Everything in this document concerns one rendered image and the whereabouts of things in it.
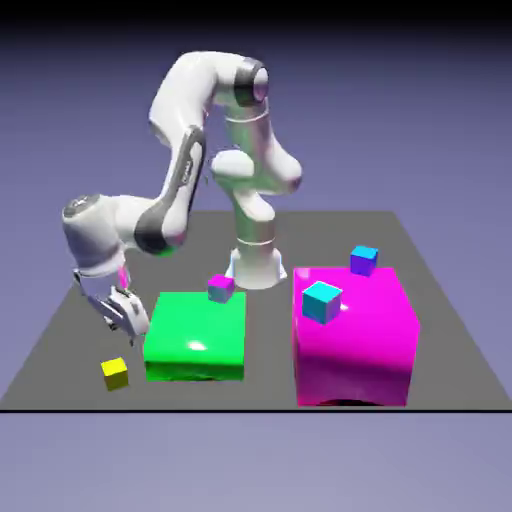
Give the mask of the large magenta box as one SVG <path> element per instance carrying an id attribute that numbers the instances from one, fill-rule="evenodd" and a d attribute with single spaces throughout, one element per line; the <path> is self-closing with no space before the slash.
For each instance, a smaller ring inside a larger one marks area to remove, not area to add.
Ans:
<path id="1" fill-rule="evenodd" d="M 323 325 L 302 315 L 303 292 L 316 282 L 342 290 L 343 308 Z M 355 400 L 407 404 L 420 321 L 392 267 L 371 276 L 347 267 L 296 267 L 292 343 L 297 402 Z"/>

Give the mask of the large green box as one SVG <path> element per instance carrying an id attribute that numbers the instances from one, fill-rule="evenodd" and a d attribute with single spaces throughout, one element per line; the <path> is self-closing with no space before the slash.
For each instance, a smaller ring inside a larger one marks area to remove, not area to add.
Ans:
<path id="1" fill-rule="evenodd" d="M 205 292 L 162 292 L 145 337 L 149 381 L 241 381 L 246 295 L 217 303 Z"/>

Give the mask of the small cyan and purple cube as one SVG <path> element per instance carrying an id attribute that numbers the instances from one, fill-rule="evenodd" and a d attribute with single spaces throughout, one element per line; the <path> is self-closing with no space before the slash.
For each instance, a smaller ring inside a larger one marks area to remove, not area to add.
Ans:
<path id="1" fill-rule="evenodd" d="M 377 266 L 379 250 L 373 247 L 356 246 L 350 254 L 350 271 L 369 277 Z"/>

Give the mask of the small magenta cube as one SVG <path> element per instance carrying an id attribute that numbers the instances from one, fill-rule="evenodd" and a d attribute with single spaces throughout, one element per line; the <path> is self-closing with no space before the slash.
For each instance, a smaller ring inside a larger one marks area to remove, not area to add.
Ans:
<path id="1" fill-rule="evenodd" d="M 235 281 L 232 277 L 216 274 L 212 276 L 207 285 L 208 298 L 217 303 L 226 303 L 235 290 Z"/>

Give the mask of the small yellow cube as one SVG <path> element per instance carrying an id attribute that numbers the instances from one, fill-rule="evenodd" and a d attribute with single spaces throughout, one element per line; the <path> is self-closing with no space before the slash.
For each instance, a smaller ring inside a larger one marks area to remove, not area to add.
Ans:
<path id="1" fill-rule="evenodd" d="M 128 368 L 122 357 L 101 362 L 103 378 L 108 391 L 129 385 Z"/>

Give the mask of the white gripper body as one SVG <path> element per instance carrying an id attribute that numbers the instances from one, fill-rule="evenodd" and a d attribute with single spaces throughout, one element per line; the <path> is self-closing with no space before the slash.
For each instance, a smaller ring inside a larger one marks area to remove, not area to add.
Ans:
<path id="1" fill-rule="evenodd" d="M 82 295 L 100 313 L 111 330 L 124 327 L 124 308 L 120 273 L 114 270 L 102 275 L 86 275 L 78 268 L 73 270 L 75 282 Z"/>

